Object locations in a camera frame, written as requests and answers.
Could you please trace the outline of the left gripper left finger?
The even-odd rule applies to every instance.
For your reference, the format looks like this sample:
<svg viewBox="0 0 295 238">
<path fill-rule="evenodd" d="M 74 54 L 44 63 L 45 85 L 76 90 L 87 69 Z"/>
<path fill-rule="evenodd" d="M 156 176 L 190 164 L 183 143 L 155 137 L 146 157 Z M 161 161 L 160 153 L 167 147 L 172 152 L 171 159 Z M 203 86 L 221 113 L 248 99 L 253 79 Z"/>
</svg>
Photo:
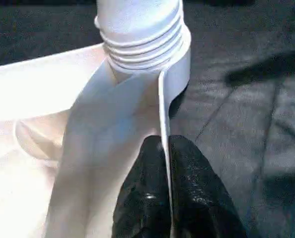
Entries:
<svg viewBox="0 0 295 238">
<path fill-rule="evenodd" d="M 114 238 L 168 238 L 171 215 L 160 136 L 144 139 L 113 212 Z"/>
</svg>

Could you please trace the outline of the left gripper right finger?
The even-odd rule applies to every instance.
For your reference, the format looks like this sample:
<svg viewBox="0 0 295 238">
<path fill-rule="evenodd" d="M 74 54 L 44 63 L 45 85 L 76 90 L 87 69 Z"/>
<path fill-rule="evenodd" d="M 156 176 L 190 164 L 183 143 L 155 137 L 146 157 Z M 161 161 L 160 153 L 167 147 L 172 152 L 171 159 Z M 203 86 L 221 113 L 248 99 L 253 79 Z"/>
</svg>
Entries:
<svg viewBox="0 0 295 238">
<path fill-rule="evenodd" d="M 245 238 L 245 228 L 223 182 L 199 148 L 182 135 L 169 138 L 175 235 Z"/>
</svg>

